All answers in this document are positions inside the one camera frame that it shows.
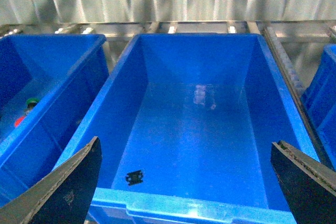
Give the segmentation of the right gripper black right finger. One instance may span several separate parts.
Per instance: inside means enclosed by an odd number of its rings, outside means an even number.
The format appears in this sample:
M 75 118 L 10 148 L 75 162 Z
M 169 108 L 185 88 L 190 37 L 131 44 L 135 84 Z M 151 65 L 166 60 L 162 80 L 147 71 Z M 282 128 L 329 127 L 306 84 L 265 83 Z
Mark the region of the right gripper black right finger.
M 270 162 L 296 223 L 335 223 L 335 171 L 285 141 Z

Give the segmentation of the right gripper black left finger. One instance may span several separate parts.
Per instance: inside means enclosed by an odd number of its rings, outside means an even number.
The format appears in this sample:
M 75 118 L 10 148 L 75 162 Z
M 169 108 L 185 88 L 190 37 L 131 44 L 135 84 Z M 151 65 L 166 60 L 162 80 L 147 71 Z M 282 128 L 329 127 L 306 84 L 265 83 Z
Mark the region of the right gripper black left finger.
M 1 223 L 84 223 L 102 163 L 98 137 L 1 208 Z

